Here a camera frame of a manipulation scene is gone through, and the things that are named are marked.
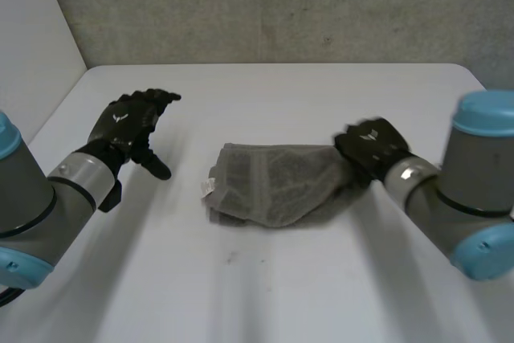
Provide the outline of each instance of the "white table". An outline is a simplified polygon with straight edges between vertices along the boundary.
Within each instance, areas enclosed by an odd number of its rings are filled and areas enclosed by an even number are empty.
[[[514,339],[513,276],[463,277],[373,186],[308,229],[210,223],[200,182],[225,142],[329,144],[383,116],[441,159],[458,98],[481,89],[450,64],[97,67],[31,142],[47,173],[122,93],[179,92],[153,134],[174,175],[129,165],[123,202],[96,213],[43,285],[0,309],[0,341],[501,342]]]

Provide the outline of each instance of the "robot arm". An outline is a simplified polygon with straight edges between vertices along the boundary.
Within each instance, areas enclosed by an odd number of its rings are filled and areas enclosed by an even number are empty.
[[[111,103],[88,143],[46,178],[19,131],[0,113],[0,284],[38,287],[98,208],[121,199],[121,166],[133,160],[160,179],[169,169],[149,149],[158,117],[177,94],[135,92]]]
[[[441,170],[384,119],[349,126],[335,143],[464,275],[490,280],[514,267],[514,92],[462,98]]]

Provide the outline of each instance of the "towel label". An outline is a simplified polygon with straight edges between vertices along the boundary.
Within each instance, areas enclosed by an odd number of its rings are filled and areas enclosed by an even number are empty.
[[[209,194],[214,192],[214,188],[216,187],[216,178],[207,178],[202,184],[200,184],[200,188],[202,189],[202,198],[207,197]]]

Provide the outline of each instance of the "blue joint cap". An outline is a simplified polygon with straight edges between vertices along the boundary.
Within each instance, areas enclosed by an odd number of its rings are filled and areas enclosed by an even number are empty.
[[[514,223],[483,229],[461,241],[450,261],[473,280],[495,279],[514,267]]]
[[[44,260],[14,249],[0,247],[0,284],[11,288],[38,287],[54,267]]]
[[[4,112],[0,112],[0,160],[13,153],[22,143],[18,128],[10,123]]]
[[[463,97],[453,126],[478,137],[514,137],[514,92],[491,90]]]

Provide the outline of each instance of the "gray towel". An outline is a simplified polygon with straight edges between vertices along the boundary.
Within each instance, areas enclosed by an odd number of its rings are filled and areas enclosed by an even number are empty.
[[[353,182],[350,164],[329,145],[225,144],[210,170],[206,205],[238,220],[285,227],[326,212]]]

